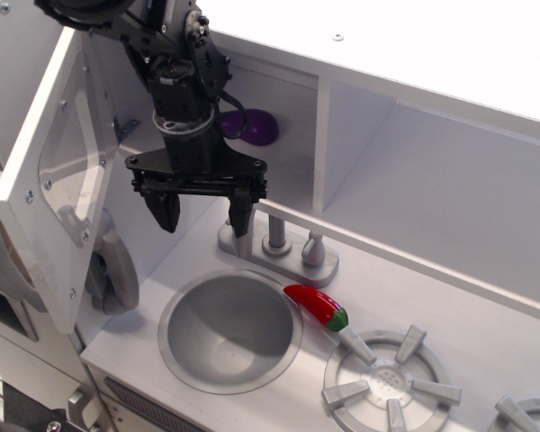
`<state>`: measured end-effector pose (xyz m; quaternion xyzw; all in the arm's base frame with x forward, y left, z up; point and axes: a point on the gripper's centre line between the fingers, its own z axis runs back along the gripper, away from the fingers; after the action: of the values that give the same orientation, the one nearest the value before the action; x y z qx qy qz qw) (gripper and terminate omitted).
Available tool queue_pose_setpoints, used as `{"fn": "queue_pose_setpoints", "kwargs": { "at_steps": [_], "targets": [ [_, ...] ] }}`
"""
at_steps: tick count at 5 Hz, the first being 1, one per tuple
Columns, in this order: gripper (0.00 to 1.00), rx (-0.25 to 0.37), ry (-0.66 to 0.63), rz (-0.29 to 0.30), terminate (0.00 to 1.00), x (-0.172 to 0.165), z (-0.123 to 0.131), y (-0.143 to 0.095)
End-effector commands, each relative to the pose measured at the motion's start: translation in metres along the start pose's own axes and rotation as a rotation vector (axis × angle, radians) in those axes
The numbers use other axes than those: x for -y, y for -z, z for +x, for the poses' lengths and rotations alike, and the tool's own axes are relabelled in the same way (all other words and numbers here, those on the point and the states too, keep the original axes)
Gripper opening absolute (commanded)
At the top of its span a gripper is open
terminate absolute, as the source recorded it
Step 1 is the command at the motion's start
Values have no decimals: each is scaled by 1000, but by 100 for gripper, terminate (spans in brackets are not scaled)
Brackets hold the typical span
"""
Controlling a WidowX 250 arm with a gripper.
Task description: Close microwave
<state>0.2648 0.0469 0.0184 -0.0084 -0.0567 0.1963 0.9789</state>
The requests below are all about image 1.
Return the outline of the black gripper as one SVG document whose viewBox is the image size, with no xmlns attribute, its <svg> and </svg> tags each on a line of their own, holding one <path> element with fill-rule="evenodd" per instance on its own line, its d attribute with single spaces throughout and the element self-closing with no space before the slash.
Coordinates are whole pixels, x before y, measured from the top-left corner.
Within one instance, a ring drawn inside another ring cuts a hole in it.
<svg viewBox="0 0 540 432">
<path fill-rule="evenodd" d="M 229 221 L 236 238 L 248 234 L 252 201 L 266 198 L 266 162 L 242 154 L 225 141 L 216 112 L 199 121 L 172 121 L 153 114 L 164 147 L 127 157 L 135 192 L 162 230 L 176 231 L 178 194 L 229 197 Z"/>
</svg>

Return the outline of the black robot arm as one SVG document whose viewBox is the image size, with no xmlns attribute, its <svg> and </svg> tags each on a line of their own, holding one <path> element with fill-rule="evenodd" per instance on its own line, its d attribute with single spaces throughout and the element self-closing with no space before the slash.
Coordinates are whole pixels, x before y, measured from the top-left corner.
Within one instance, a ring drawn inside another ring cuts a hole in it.
<svg viewBox="0 0 540 432">
<path fill-rule="evenodd" d="M 230 96 L 230 59 L 194 1 L 38 1 L 48 17 L 125 48 L 154 105 L 159 150 L 130 156 L 133 189 L 158 225 L 174 232 L 182 194 L 226 197 L 236 237 L 248 234 L 253 207 L 266 197 L 265 162 L 228 142 L 248 129 L 247 110 Z"/>
</svg>

